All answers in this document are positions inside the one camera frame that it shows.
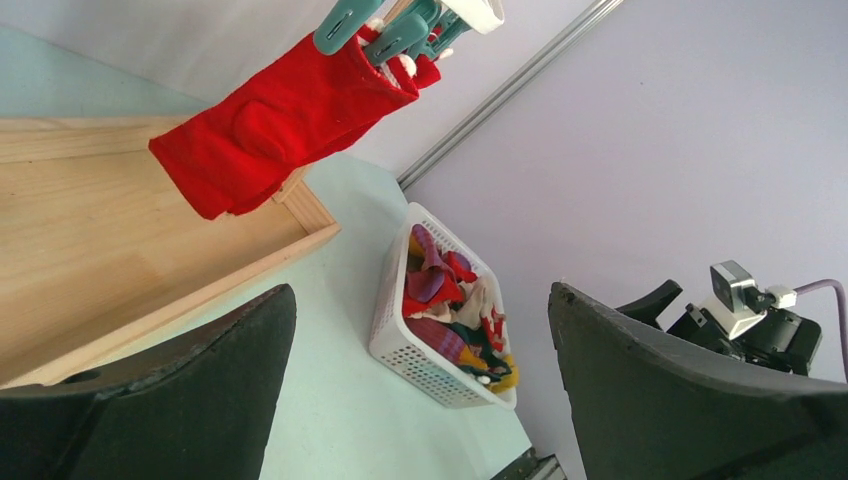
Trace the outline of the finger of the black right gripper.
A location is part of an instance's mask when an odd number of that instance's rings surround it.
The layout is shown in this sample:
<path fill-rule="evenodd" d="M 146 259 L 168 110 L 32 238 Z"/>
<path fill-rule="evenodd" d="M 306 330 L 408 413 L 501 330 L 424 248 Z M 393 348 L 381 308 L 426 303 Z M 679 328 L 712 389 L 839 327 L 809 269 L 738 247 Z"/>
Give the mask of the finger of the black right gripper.
<path fill-rule="evenodd" d="M 668 279 L 647 295 L 618 307 L 616 311 L 642 324 L 661 330 L 662 327 L 658 323 L 660 314 L 682 292 L 683 288 L 676 281 Z"/>

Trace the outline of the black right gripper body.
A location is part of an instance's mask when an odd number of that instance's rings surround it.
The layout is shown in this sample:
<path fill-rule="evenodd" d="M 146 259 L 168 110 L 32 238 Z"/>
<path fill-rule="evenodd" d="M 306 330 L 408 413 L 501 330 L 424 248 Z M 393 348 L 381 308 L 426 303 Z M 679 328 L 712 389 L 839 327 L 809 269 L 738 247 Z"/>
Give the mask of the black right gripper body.
<path fill-rule="evenodd" d="M 809 374 L 822 339 L 818 323 L 785 309 L 769 309 L 756 325 L 729 339 L 707 309 L 692 304 L 666 332 L 717 354 L 802 376 Z"/>

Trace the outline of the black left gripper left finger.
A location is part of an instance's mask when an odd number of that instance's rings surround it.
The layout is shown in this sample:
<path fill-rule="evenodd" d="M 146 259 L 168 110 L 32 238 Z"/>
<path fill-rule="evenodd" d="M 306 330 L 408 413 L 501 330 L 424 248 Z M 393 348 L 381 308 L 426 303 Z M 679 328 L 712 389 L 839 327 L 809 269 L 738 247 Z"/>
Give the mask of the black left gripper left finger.
<path fill-rule="evenodd" d="M 1 392 L 5 479 L 256 479 L 296 327 L 282 284 L 54 385 Z"/>

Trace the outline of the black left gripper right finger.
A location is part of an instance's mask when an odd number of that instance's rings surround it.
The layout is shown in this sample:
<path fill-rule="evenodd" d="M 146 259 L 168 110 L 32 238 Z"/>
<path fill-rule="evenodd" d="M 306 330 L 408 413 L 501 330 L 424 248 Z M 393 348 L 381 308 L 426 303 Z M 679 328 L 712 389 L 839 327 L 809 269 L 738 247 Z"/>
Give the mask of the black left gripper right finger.
<path fill-rule="evenodd" d="M 714 353 L 578 289 L 548 318 L 591 479 L 843 479 L 847 388 Z"/>

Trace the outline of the red Santa sock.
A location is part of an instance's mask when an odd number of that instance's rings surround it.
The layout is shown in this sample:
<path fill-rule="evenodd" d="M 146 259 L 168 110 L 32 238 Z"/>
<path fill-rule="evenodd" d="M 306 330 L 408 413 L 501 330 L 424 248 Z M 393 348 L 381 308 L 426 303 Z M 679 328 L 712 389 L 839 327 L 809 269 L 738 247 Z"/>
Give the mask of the red Santa sock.
<path fill-rule="evenodd" d="M 372 65 L 365 26 L 332 55 L 307 35 L 220 103 L 151 139 L 158 160 L 203 218 L 249 213 L 297 169 L 356 143 L 419 97 L 418 63 Z"/>
<path fill-rule="evenodd" d="M 388 64 L 400 87 L 406 91 L 426 89 L 441 80 L 436 63 L 424 54 L 413 57 L 401 53 Z"/>

